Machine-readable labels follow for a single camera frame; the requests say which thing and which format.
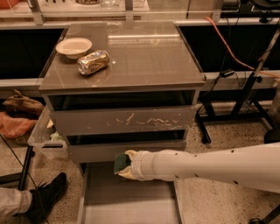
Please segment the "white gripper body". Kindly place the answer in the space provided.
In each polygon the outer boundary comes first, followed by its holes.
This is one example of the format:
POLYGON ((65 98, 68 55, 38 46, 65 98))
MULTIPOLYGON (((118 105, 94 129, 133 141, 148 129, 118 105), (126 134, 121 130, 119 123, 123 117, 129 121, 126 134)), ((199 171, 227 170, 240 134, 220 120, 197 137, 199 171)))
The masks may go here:
POLYGON ((156 178, 153 169, 153 160, 156 155, 156 152, 140 150, 134 157, 130 157, 130 172, 136 177, 136 180, 147 181, 156 178))

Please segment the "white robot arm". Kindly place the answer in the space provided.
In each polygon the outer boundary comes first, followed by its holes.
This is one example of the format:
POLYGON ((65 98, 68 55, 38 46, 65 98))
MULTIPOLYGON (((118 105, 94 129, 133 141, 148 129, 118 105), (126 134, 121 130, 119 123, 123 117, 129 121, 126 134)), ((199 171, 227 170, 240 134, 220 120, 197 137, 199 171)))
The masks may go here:
POLYGON ((114 173, 126 179, 209 179, 280 193, 280 143, 192 154, 127 150, 115 156, 114 173))

